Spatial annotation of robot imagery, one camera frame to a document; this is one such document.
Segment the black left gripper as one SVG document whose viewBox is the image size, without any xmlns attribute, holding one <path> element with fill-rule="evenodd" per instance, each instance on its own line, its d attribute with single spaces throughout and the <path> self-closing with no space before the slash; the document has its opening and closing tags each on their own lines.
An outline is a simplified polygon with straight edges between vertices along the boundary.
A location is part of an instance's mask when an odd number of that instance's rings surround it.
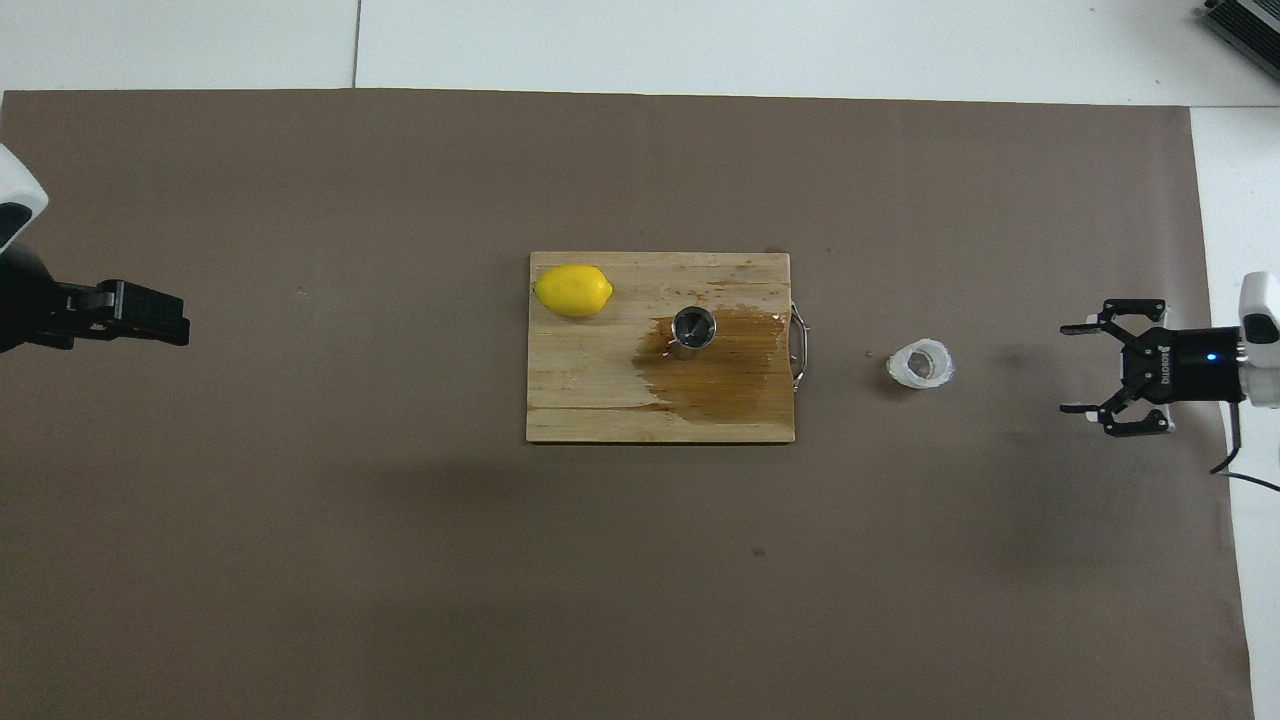
<svg viewBox="0 0 1280 720">
<path fill-rule="evenodd" d="M 109 295 L 113 320 L 95 320 L 78 302 L 97 292 Z M 134 324 L 123 320 L 177 320 Z M 77 338 L 146 340 L 172 346 L 189 343 L 191 323 L 182 299 L 128 281 L 97 284 L 55 281 L 38 255 L 12 243 L 1 258 L 1 351 L 22 345 L 72 350 Z"/>
</svg>

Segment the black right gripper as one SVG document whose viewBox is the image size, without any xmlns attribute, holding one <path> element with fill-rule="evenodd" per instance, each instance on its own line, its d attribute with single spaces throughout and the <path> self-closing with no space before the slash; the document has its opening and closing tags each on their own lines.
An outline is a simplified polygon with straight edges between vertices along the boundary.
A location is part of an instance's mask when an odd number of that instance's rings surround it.
<svg viewBox="0 0 1280 720">
<path fill-rule="evenodd" d="M 1137 401 L 1155 405 L 1245 400 L 1238 327 L 1171 331 L 1162 328 L 1167 313 L 1162 299 L 1107 299 L 1085 322 L 1061 325 L 1062 336 L 1107 334 L 1124 346 L 1124 386 L 1101 404 L 1062 404 L 1061 413 L 1083 416 L 1106 436 L 1161 436 L 1172 423 L 1160 407 L 1138 419 L 1123 414 Z M 1149 329 L 1135 336 L 1119 318 L 1144 318 Z"/>
</svg>

